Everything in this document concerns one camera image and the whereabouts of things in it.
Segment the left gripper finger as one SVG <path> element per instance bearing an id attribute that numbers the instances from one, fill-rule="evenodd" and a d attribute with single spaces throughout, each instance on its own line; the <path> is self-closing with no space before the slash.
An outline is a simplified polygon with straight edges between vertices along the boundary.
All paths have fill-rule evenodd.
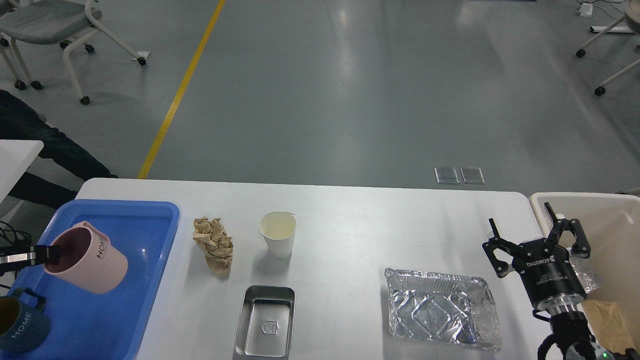
<path id="1" fill-rule="evenodd" d="M 0 273 L 20 271 L 26 267 L 57 264 L 61 248 L 57 245 L 2 246 L 0 248 Z"/>

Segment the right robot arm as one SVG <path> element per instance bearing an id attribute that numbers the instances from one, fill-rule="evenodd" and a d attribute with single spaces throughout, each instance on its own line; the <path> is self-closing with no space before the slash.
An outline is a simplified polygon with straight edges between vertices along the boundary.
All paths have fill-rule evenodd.
<path id="1" fill-rule="evenodd" d="M 550 203 L 544 204 L 551 218 L 547 237 L 520 244 L 503 239 L 493 218 L 489 219 L 491 234 L 482 244 L 494 272 L 505 278 L 517 272 L 532 306 L 532 316 L 550 324 L 548 335 L 537 349 L 537 358 L 544 360 L 556 346 L 565 360 L 637 360 L 639 353 L 627 348 L 613 352 L 598 344 L 589 322 L 578 305 L 587 294 L 570 262 L 570 256 L 588 259 L 590 243 L 581 222 L 560 218 Z"/>

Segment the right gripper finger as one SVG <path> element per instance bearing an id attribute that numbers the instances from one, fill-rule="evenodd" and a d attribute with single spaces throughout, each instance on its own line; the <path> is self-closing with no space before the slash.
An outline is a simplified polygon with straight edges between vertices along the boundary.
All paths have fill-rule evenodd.
<path id="1" fill-rule="evenodd" d="M 512 243 L 501 237 L 493 218 L 488 221 L 491 227 L 491 234 L 487 241 L 482 244 L 482 248 L 498 278 L 505 278 L 510 272 L 518 271 L 522 278 L 532 279 L 534 273 L 528 269 L 525 263 L 533 259 L 534 240 L 528 240 L 521 244 Z M 513 261 L 519 260 L 519 264 L 515 266 L 512 262 L 509 263 L 498 259 L 495 255 L 495 250 L 497 249 L 512 257 Z"/>
<path id="2" fill-rule="evenodd" d="M 552 225 L 551 230 L 548 233 L 547 240 L 551 244 L 557 245 L 562 234 L 565 231 L 569 231 L 574 237 L 574 243 L 571 246 L 572 255 L 577 255 L 578 257 L 590 257 L 592 249 L 580 220 L 577 218 L 558 218 L 558 215 L 554 212 L 550 202 L 545 202 L 544 207 L 551 218 Z"/>

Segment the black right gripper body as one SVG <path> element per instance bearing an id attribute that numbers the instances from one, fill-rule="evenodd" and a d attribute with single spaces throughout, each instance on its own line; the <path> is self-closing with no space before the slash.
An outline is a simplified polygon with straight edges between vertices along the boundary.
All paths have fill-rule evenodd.
<path id="1" fill-rule="evenodd" d="M 548 310 L 559 298 L 571 300 L 574 305 L 586 299 L 585 288 L 569 262 L 566 248 L 542 238 L 519 246 L 531 256 L 514 255 L 512 266 L 535 310 Z"/>

